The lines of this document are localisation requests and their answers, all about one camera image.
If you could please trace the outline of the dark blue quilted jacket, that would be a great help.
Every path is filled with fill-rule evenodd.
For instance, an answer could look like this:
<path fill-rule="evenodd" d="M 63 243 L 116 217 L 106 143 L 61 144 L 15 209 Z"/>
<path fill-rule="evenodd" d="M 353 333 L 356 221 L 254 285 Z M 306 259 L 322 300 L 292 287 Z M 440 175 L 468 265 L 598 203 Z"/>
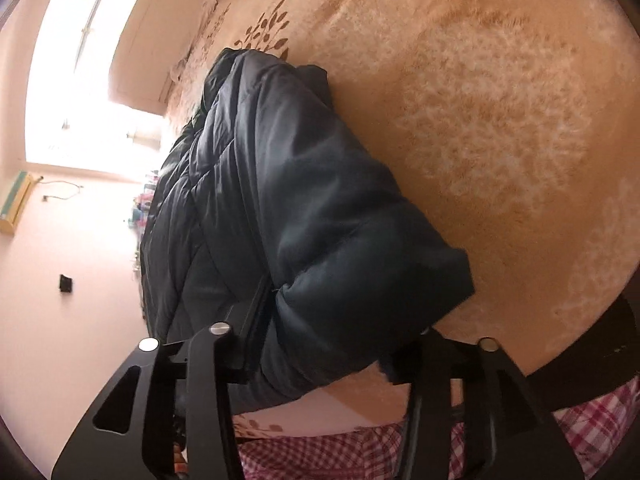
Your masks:
<path fill-rule="evenodd" d="M 234 414 L 363 370 L 472 296 L 449 246 L 333 109 L 326 72 L 221 52 L 160 168 L 142 237 L 150 334 L 188 339 L 254 297 L 276 307 Z"/>

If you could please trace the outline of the pink plaid tablecloth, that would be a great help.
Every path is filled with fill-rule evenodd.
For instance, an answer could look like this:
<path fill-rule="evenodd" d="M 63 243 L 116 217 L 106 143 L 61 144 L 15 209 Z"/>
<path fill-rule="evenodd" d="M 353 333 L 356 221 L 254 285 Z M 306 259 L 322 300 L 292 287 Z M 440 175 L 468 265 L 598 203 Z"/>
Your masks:
<path fill-rule="evenodd" d="M 153 197 L 158 182 L 158 170 L 152 170 L 146 177 L 142 191 L 134 198 L 128 226 L 136 234 L 136 250 L 134 251 L 134 274 L 138 275 L 141 269 L 141 243 L 148 222 Z"/>

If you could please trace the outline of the beige leaf-pattern bed blanket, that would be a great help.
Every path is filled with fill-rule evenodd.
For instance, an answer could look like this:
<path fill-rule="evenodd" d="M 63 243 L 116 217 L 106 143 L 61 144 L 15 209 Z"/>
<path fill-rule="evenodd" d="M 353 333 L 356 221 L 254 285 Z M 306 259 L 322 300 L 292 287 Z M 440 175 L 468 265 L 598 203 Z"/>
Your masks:
<path fill-rule="evenodd" d="M 438 323 L 554 364 L 639 264 L 639 37 L 615 0 L 207 0 L 169 105 L 225 48 L 329 75 L 335 107 L 470 258 Z"/>

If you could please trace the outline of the white wooden headboard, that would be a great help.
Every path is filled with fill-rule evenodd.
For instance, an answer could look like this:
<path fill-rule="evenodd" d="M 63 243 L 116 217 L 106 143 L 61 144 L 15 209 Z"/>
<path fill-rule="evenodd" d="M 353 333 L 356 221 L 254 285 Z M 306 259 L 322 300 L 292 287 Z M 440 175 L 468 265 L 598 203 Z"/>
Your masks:
<path fill-rule="evenodd" d="M 119 37 L 108 96 L 155 115 L 166 114 L 170 71 L 188 53 L 205 0 L 137 0 Z"/>

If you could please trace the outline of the black wall switch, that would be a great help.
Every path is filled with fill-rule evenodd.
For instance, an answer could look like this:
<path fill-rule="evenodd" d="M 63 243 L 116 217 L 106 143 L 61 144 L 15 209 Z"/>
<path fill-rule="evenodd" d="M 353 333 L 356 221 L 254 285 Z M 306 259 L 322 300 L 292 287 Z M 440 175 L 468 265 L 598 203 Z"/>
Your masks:
<path fill-rule="evenodd" d="M 71 294 L 73 292 L 73 279 L 64 274 L 58 279 L 58 289 L 63 294 Z"/>

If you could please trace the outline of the wall air conditioner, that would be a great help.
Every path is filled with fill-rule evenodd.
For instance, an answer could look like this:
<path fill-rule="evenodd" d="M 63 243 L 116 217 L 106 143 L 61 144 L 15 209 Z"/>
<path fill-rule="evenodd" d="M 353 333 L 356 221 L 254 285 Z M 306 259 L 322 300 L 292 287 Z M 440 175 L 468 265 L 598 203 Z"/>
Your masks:
<path fill-rule="evenodd" d="M 2 234 L 11 236 L 15 234 L 30 196 L 32 196 L 32 191 L 38 182 L 39 180 L 27 171 L 21 171 L 17 175 L 1 204 L 0 230 Z"/>

